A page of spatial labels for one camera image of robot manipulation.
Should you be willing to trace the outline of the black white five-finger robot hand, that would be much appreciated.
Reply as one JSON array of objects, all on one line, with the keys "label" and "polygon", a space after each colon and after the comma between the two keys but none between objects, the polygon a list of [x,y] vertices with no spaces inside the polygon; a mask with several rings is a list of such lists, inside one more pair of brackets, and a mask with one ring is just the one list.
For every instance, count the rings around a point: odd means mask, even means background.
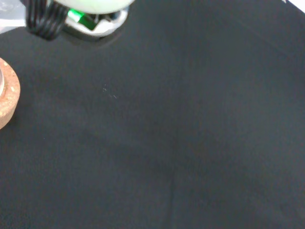
[{"label": "black white five-finger robot hand", "polygon": [[132,0],[23,0],[27,31],[47,41],[64,30],[99,40],[118,30]]}]

